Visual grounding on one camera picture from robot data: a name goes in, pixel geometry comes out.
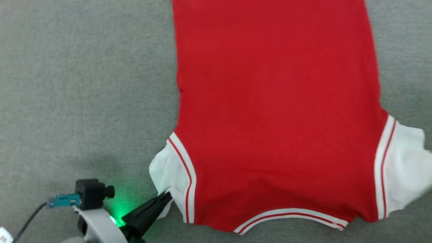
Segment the led light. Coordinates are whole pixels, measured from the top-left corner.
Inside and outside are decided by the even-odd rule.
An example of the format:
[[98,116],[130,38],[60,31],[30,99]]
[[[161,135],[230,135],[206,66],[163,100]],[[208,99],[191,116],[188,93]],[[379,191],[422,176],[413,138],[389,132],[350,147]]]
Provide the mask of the led light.
[[117,224],[117,221],[115,220],[115,218],[113,216],[109,216],[111,218],[111,220],[114,222],[114,224]]
[[126,225],[126,223],[121,218],[119,218],[117,220],[117,226],[118,227],[122,227],[122,226],[125,226],[125,225]]

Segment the sleeve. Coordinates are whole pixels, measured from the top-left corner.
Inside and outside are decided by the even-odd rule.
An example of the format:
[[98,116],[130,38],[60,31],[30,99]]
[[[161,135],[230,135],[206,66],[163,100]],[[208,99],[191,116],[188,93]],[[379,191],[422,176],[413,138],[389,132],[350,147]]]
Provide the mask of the sleeve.
[[432,153],[424,149],[423,130],[396,122],[383,166],[385,217],[404,209],[432,185]]
[[[149,167],[150,177],[158,191],[158,195],[169,192],[177,207],[185,219],[185,193],[188,184],[187,174],[175,152],[175,149],[167,144],[152,160]],[[166,205],[158,218],[168,214],[172,201]]]

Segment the striped trim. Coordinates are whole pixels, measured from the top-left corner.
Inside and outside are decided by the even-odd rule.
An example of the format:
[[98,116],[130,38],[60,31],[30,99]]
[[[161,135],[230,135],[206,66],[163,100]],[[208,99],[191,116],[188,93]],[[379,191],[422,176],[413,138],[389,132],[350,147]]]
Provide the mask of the striped trim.
[[375,196],[376,205],[378,209],[378,219],[387,217],[387,204],[386,204],[386,186],[385,186],[385,173],[384,166],[387,158],[387,151],[393,138],[393,133],[397,121],[388,116],[387,122],[378,143],[378,148],[375,155],[374,175],[375,175]]
[[250,220],[244,222],[239,227],[237,227],[237,229],[235,229],[234,232],[243,235],[248,230],[250,230],[253,226],[259,223],[272,220],[272,219],[282,219],[282,218],[309,219],[339,230],[343,230],[348,225],[348,222],[345,220],[327,214],[323,214],[320,212],[316,212],[313,210],[308,210],[303,208],[284,208],[284,209],[271,210],[259,214],[251,218]]
[[195,188],[197,186],[197,175],[195,173],[194,165],[192,164],[191,158],[189,157],[185,147],[175,133],[171,134],[167,144],[170,144],[175,149],[189,177],[184,199],[185,214],[183,215],[183,221],[185,223],[193,223],[195,219]]

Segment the red t-shirt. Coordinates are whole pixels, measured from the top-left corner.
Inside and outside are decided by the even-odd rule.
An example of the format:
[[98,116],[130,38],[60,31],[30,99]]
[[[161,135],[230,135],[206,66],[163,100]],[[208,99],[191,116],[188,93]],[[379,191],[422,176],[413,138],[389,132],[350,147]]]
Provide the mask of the red t-shirt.
[[243,234],[299,217],[341,230],[400,206],[386,182],[400,181],[386,173],[406,150],[395,137],[430,153],[381,108],[363,0],[173,6],[180,113],[150,173],[185,222]]

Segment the cable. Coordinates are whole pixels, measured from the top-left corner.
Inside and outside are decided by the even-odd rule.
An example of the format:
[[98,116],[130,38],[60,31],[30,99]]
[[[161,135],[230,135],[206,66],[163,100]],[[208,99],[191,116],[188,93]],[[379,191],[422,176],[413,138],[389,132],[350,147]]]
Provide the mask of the cable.
[[22,227],[22,229],[18,232],[15,239],[13,239],[12,243],[16,243],[18,241],[18,239],[21,237],[22,233],[24,233],[25,229],[27,229],[27,227],[29,226],[30,222],[33,220],[33,218],[35,218],[36,214],[38,214],[38,212],[41,209],[43,209],[43,207],[45,207],[46,205],[47,205],[47,203],[44,202],[38,207],[38,209],[36,209],[36,211],[30,216],[30,218],[27,220],[25,225]]

